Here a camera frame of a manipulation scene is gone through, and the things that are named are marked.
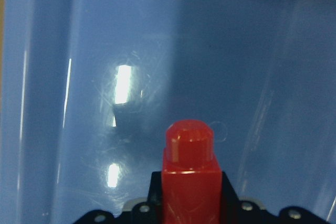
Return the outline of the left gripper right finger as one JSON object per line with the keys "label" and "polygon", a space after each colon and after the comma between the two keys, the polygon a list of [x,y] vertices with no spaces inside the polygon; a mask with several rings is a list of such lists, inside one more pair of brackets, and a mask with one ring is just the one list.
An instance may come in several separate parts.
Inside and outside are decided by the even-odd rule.
{"label": "left gripper right finger", "polygon": [[220,198],[222,205],[236,205],[239,202],[239,198],[224,171],[222,171],[222,189]]}

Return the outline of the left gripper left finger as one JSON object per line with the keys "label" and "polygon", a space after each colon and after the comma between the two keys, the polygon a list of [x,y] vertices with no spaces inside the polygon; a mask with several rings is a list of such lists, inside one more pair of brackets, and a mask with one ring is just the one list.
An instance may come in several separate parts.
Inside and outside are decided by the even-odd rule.
{"label": "left gripper left finger", "polygon": [[161,172],[152,172],[150,186],[147,196],[147,202],[161,206],[162,205],[162,180]]}

